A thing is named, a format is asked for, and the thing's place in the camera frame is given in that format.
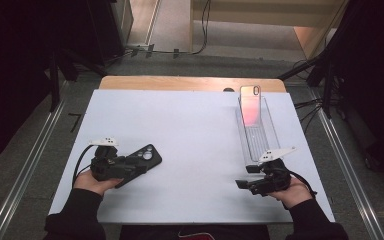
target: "black curtain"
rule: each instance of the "black curtain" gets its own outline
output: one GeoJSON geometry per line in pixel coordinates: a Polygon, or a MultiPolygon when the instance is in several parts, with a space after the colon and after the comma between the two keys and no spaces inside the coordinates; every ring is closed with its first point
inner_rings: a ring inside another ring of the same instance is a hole
{"type": "Polygon", "coordinates": [[[32,7],[0,0],[0,153],[50,92],[49,48],[32,7]]]}

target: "handheld controller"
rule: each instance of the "handheld controller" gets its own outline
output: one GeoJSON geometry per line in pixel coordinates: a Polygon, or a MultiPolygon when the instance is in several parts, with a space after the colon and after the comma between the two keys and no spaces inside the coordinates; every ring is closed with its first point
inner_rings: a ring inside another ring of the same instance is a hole
{"type": "Polygon", "coordinates": [[[117,156],[114,146],[99,146],[91,160],[92,175],[98,181],[110,178],[124,179],[116,188],[120,188],[149,169],[162,162],[160,154],[152,144],[137,150],[129,156],[117,156]]]}
{"type": "Polygon", "coordinates": [[[291,183],[290,172],[280,158],[258,166],[247,166],[247,170],[250,173],[263,171],[266,174],[263,179],[252,182],[236,180],[240,189],[248,189],[253,195],[260,194],[265,197],[267,193],[288,189],[291,183]]]}

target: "aluminum rail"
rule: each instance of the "aluminum rail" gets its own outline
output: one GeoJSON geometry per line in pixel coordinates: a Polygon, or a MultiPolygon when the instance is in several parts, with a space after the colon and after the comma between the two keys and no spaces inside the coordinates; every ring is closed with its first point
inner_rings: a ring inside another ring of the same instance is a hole
{"type": "MultiPolygon", "coordinates": [[[[310,94],[312,95],[313,99],[320,98],[317,89],[310,88],[310,94]]],[[[370,200],[367,197],[356,172],[354,171],[354,168],[338,136],[332,119],[328,119],[324,111],[319,111],[318,115],[335,152],[345,180],[348,183],[351,194],[354,197],[354,201],[357,204],[357,208],[360,212],[363,222],[366,225],[370,238],[375,240],[384,239],[384,232],[378,221],[376,213],[372,208],[370,200]]]]}
{"type": "Polygon", "coordinates": [[[8,225],[15,214],[27,185],[29,184],[34,170],[40,160],[42,152],[46,147],[50,135],[52,134],[55,124],[61,115],[61,111],[65,105],[64,96],[66,96],[68,89],[69,84],[67,81],[64,81],[64,84],[61,87],[61,101],[55,108],[54,112],[49,113],[45,124],[42,127],[42,130],[40,131],[39,136],[37,137],[29,156],[27,157],[27,160],[17,177],[17,180],[15,181],[0,209],[0,239],[3,238],[8,225]]]}

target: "hand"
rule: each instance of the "hand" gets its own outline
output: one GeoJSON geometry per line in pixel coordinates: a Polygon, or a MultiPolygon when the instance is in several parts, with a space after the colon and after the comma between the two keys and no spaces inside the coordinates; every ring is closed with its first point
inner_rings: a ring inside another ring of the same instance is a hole
{"type": "Polygon", "coordinates": [[[123,179],[109,179],[106,181],[98,181],[92,176],[92,171],[89,169],[85,172],[80,173],[74,183],[73,188],[80,188],[95,192],[101,196],[104,195],[105,191],[114,188],[117,184],[121,183],[123,179]]]}
{"type": "Polygon", "coordinates": [[[307,186],[297,178],[291,178],[291,185],[288,189],[268,193],[267,195],[282,201],[288,209],[313,198],[307,186]]]}

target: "gray floor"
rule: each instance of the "gray floor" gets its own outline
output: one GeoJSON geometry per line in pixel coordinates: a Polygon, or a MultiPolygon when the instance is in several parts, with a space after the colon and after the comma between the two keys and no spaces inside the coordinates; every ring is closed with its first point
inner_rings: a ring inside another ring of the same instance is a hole
{"type": "MultiPolygon", "coordinates": [[[[113,63],[107,70],[112,75],[275,78],[291,69],[295,62],[302,59],[303,54],[297,47],[297,40],[290,32],[291,29],[274,30],[273,26],[268,26],[266,30],[268,32],[264,36],[273,36],[272,41],[261,37],[256,38],[258,41],[252,48],[260,49],[261,52],[255,56],[240,55],[248,51],[246,47],[242,48],[243,51],[237,47],[245,46],[246,44],[243,42],[235,45],[235,42],[222,43],[223,41],[219,40],[220,45],[217,45],[219,43],[216,44],[216,40],[210,36],[207,49],[202,55],[185,55],[173,59],[171,55],[161,54],[153,54],[152,57],[146,58],[144,54],[139,53],[135,57],[126,56],[113,63]]],[[[162,43],[161,45],[158,42],[154,43],[156,46],[163,46],[162,43]]],[[[92,91],[98,88],[99,83],[100,77],[87,71],[81,73],[77,82],[67,83],[61,114],[22,198],[14,208],[14,214],[10,215],[12,217],[9,219],[8,226],[4,226],[6,231],[4,231],[3,239],[41,239],[45,235],[44,219],[49,211],[53,194],[59,184],[79,128],[79,125],[75,125],[77,117],[72,114],[85,113],[92,91]]],[[[298,77],[287,80],[285,85],[295,103],[312,99],[310,89],[298,77]]],[[[50,99],[47,98],[36,108],[0,155],[0,210],[19,177],[26,159],[29,158],[30,151],[46,119],[50,117],[49,106],[50,99]]],[[[304,116],[311,109],[312,107],[300,109],[297,114],[304,116]]],[[[358,148],[351,130],[334,110],[332,113],[332,121],[337,133],[384,231],[384,172],[373,172],[365,167],[361,149],[358,148]]],[[[306,137],[325,191],[331,200],[336,220],[343,224],[350,239],[370,239],[350,186],[344,178],[330,139],[319,117],[310,123],[306,137]]],[[[105,225],[105,229],[108,239],[117,239],[119,226],[105,225]]],[[[269,229],[272,239],[283,239],[287,233],[292,231],[289,224],[271,225],[269,229]]]]}

